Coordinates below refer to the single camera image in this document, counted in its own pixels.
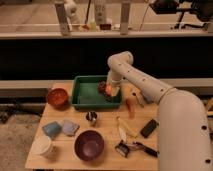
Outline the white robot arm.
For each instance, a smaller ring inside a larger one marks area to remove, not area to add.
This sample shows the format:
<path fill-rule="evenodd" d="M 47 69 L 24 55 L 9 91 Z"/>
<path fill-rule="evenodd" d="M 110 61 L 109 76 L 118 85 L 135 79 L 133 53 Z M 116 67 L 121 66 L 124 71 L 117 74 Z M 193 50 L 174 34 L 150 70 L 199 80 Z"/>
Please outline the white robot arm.
<path fill-rule="evenodd" d="M 158 171 L 213 171 L 207 112 L 193 93 L 177 89 L 132 66 L 129 51 L 108 58 L 107 82 L 116 95 L 123 78 L 158 105 Z"/>

